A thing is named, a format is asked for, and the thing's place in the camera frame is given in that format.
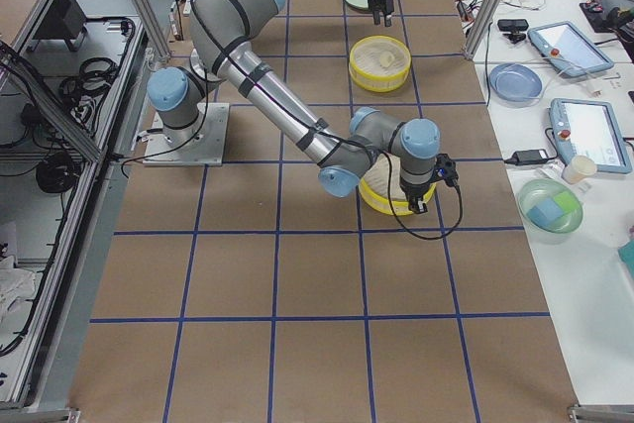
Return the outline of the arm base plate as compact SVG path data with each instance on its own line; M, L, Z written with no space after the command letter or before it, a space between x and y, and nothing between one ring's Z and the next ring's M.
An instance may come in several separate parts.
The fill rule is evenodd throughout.
M177 41L182 41L184 37L180 3L181 0L174 0L169 7L168 13L171 33Z
M221 166L229 120L228 103L197 104L198 118L181 130L166 127L155 112L142 163L152 166Z

